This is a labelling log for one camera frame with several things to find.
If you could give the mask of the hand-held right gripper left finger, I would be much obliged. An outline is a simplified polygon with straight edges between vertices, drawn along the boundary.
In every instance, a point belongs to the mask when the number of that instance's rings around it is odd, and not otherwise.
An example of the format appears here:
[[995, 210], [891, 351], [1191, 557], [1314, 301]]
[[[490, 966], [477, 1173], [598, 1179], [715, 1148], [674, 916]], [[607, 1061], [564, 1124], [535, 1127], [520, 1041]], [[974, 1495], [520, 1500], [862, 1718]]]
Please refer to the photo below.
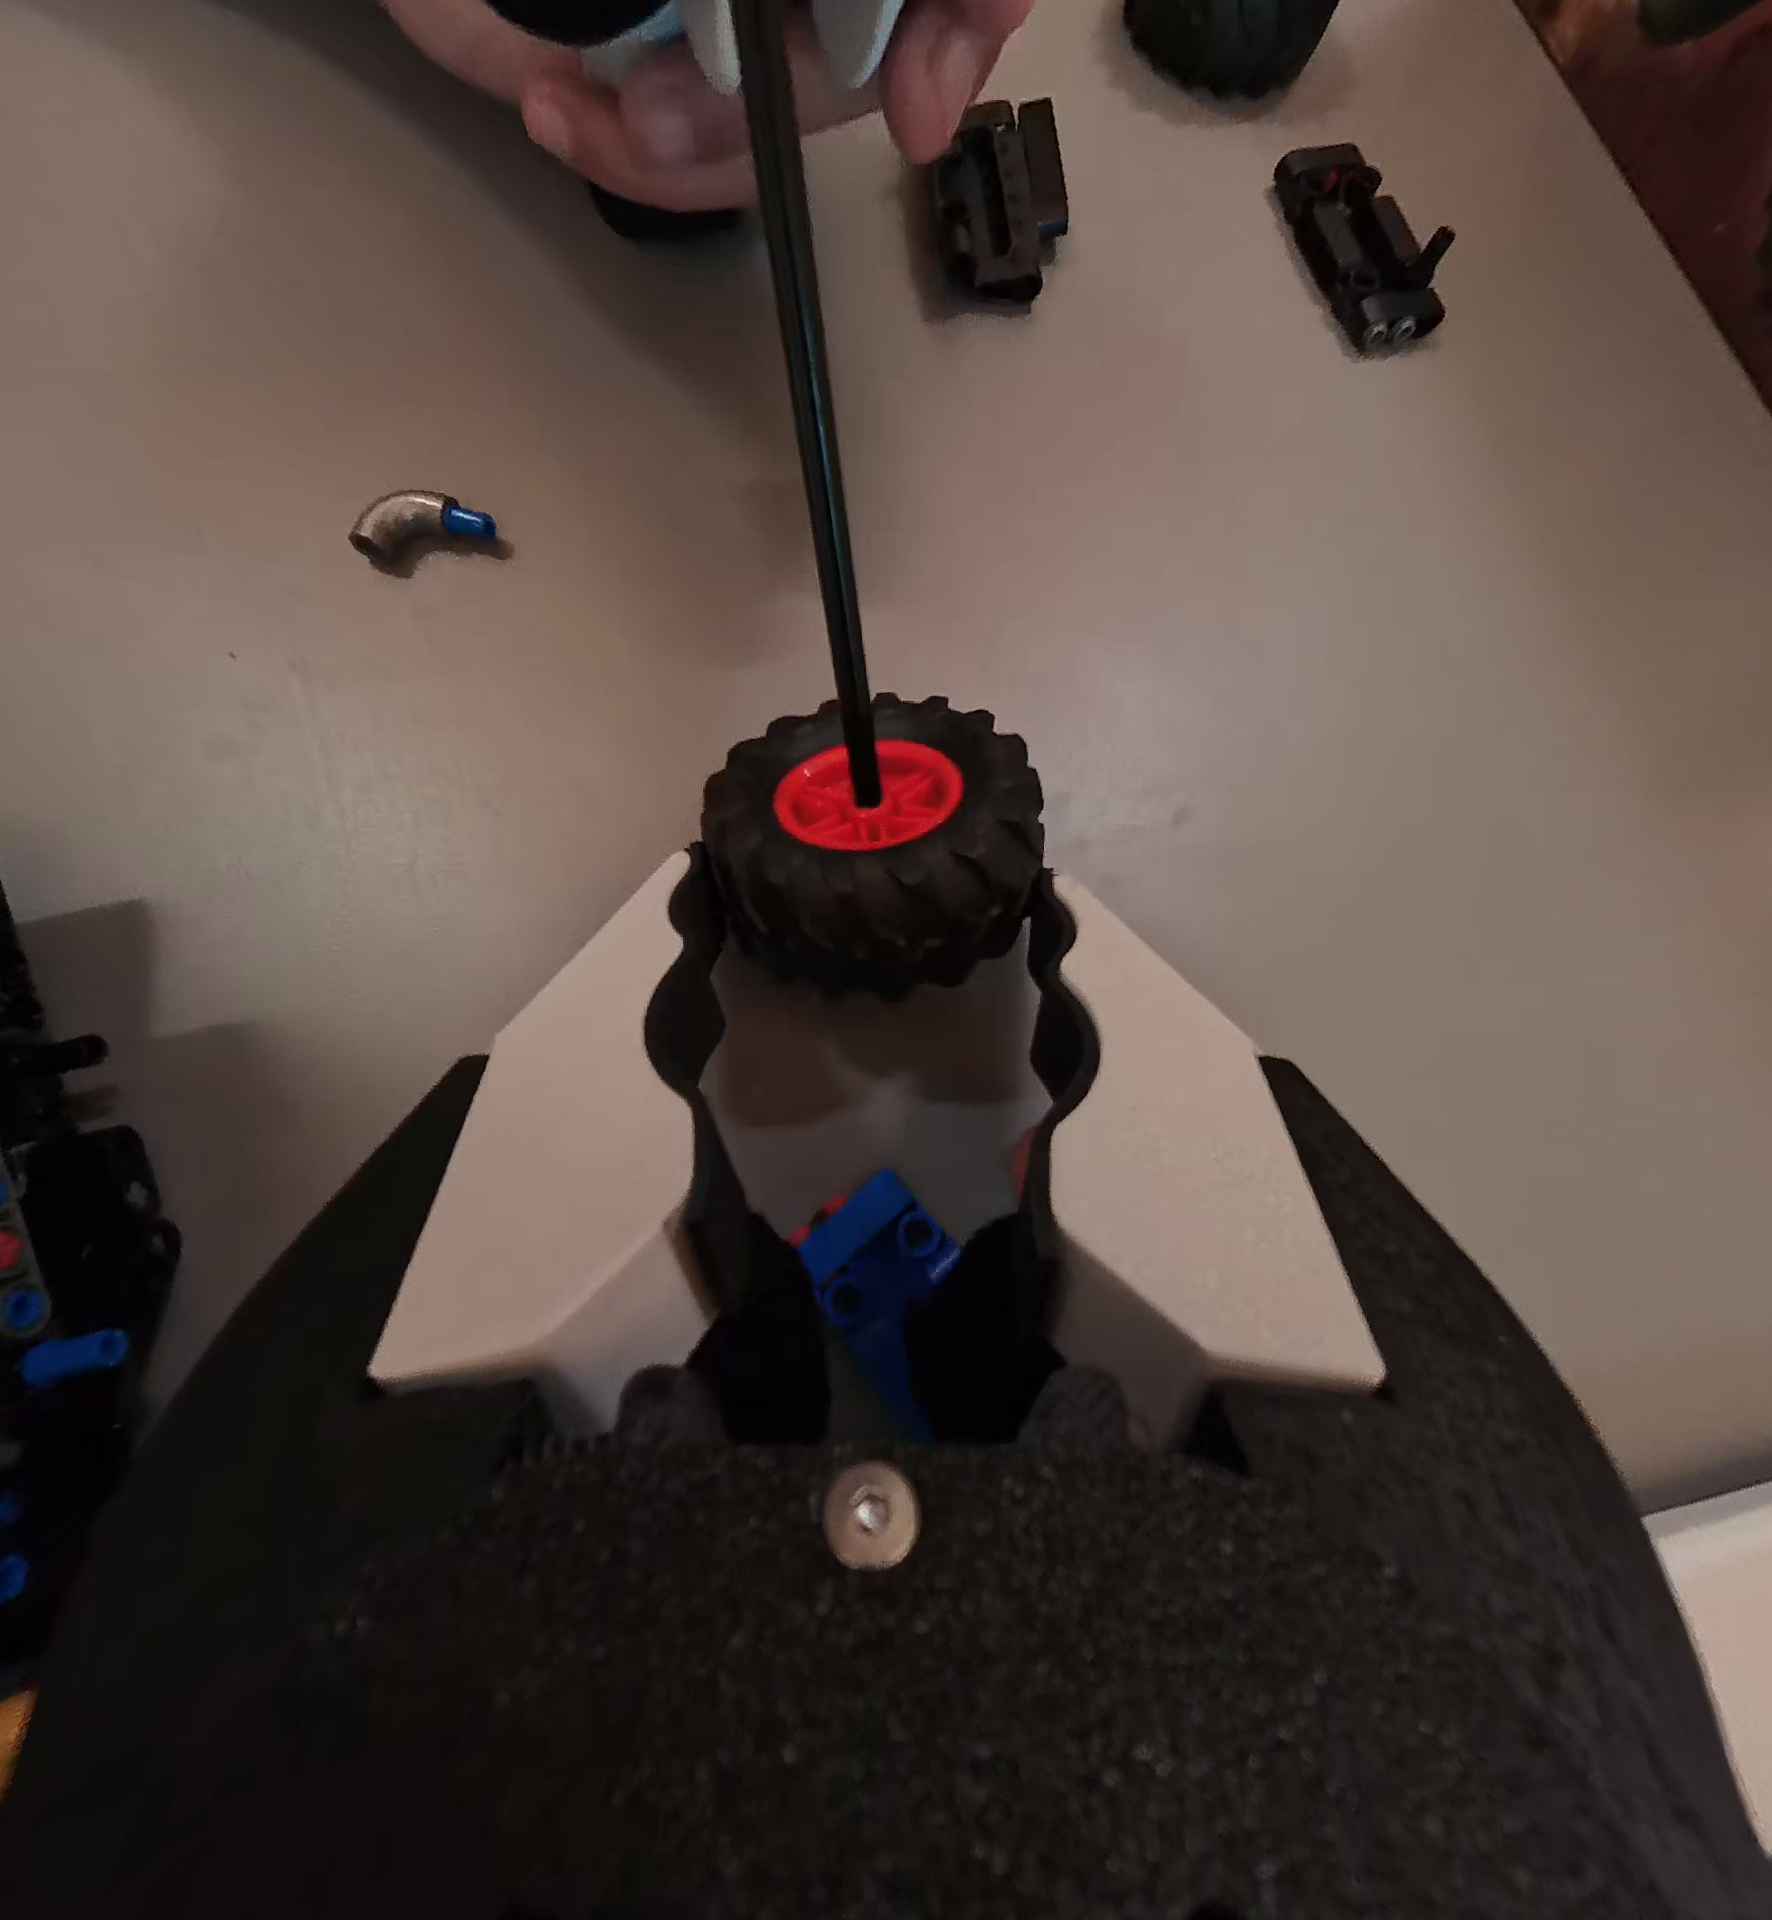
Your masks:
[[612, 1422], [751, 1284], [751, 1204], [700, 1080], [727, 1022], [703, 849], [668, 859], [498, 1034], [370, 1354], [393, 1392], [530, 1380]]

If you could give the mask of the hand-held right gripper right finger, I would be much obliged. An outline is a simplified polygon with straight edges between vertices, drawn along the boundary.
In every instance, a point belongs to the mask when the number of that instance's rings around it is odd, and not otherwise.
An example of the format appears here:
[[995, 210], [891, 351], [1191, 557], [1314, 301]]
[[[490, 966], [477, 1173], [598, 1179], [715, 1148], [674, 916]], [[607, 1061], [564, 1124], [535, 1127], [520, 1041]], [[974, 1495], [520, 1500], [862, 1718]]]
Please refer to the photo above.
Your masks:
[[1071, 876], [1036, 893], [1034, 987], [1048, 1344], [1156, 1449], [1228, 1381], [1373, 1395], [1385, 1360], [1258, 1044]]

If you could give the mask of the long black lego axle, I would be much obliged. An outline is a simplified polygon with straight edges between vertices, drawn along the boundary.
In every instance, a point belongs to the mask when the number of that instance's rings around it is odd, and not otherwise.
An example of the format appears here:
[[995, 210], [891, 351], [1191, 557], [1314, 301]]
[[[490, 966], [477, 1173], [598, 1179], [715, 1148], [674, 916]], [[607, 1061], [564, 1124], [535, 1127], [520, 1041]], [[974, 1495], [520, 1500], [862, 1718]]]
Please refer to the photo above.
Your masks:
[[851, 791], [857, 807], [875, 809], [882, 799], [875, 692], [851, 550], [827, 321], [789, 50], [779, 3], [733, 3], [731, 13]]

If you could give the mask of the black lego wheel red rim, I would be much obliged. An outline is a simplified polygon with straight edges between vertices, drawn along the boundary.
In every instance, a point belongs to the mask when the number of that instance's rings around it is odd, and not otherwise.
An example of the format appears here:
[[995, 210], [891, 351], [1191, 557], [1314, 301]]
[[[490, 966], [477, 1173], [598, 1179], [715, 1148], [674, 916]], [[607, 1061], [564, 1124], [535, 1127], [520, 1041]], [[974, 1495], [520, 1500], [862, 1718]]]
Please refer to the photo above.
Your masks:
[[700, 837], [741, 949], [827, 995], [958, 987], [1019, 940], [1044, 874], [1027, 740], [942, 697], [875, 697], [882, 795], [853, 795], [840, 706], [779, 717], [704, 787]]

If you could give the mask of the partly built lego truck model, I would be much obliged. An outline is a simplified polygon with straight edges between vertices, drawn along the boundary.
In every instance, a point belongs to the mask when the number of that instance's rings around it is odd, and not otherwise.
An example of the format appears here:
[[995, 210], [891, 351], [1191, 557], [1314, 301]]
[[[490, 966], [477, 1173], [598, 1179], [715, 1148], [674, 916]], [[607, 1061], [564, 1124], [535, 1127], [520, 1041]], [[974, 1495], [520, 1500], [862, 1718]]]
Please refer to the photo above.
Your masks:
[[178, 1273], [147, 1141], [67, 1087], [104, 1060], [52, 1034], [0, 881], [0, 1799]]

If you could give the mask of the grey lego elbow blue pin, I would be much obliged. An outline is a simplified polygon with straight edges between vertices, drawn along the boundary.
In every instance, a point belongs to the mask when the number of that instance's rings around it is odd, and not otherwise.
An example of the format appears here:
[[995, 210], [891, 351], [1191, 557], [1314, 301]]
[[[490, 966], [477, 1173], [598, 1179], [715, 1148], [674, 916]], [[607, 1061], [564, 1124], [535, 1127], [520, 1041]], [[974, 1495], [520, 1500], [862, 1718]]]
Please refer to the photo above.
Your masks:
[[372, 569], [409, 575], [428, 556], [506, 557], [498, 518], [446, 492], [396, 491], [358, 515], [351, 550]]

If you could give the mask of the blue lego piece red pins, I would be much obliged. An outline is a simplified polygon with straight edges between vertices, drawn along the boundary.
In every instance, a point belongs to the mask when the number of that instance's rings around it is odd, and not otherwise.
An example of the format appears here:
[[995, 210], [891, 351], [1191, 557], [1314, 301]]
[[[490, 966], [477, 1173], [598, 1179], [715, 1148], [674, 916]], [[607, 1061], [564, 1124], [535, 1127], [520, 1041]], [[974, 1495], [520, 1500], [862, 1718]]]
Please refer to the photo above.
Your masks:
[[933, 1427], [914, 1386], [905, 1317], [938, 1294], [963, 1247], [890, 1166], [827, 1200], [789, 1244], [860, 1380], [902, 1437], [929, 1442]]

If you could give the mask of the black lego wheel blue rim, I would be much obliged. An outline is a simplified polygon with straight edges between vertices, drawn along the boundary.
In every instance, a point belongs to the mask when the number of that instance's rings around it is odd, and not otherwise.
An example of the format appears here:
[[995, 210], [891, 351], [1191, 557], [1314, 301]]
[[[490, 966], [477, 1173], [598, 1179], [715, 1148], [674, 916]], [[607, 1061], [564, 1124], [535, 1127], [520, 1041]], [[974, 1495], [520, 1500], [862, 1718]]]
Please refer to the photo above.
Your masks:
[[1336, 3], [1127, 3], [1130, 46], [1161, 79], [1221, 103], [1288, 89], [1322, 48]]

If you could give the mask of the black lego assembly grey ends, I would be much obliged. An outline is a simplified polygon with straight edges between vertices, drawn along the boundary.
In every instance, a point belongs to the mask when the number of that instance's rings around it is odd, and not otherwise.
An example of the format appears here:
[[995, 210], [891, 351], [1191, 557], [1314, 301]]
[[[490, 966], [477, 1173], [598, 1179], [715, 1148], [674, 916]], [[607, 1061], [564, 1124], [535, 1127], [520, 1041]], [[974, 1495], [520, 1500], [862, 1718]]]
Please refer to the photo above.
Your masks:
[[1354, 144], [1297, 149], [1275, 163], [1275, 201], [1331, 321], [1365, 357], [1427, 340], [1445, 321], [1437, 275], [1456, 240], [1420, 240], [1383, 173]]

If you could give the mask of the person's left hand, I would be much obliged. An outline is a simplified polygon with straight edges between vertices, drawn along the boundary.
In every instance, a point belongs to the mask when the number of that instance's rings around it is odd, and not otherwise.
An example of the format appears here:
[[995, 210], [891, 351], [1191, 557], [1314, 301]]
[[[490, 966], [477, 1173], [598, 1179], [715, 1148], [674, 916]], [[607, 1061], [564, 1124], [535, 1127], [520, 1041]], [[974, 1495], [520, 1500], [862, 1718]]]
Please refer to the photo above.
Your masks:
[[[664, 46], [622, 84], [607, 84], [579, 53], [522, 30], [488, 4], [387, 3], [383, 10], [419, 53], [516, 109], [535, 145], [605, 191], [672, 212], [755, 205], [744, 103], [718, 93], [687, 46]], [[840, 84], [810, 28], [789, 22], [803, 133], [880, 118], [902, 158], [933, 162], [1032, 13], [1032, 3], [906, 4], [862, 88]]]

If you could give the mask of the monster truck toy box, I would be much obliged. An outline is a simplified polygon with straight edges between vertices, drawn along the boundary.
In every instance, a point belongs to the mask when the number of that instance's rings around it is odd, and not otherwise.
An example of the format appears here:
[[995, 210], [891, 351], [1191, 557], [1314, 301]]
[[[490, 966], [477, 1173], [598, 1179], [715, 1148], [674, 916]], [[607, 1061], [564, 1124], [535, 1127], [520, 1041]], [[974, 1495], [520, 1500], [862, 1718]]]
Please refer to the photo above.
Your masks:
[[1772, 3], [1519, 3], [1772, 414]]

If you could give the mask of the black lego bracket assembly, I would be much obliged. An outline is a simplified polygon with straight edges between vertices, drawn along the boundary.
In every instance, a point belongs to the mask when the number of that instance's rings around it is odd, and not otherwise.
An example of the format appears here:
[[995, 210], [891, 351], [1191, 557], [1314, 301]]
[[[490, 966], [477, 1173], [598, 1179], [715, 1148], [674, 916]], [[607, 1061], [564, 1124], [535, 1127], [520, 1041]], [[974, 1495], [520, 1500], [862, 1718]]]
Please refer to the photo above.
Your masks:
[[946, 290], [974, 308], [1027, 311], [1069, 232], [1067, 165], [1050, 98], [982, 103], [927, 168]]

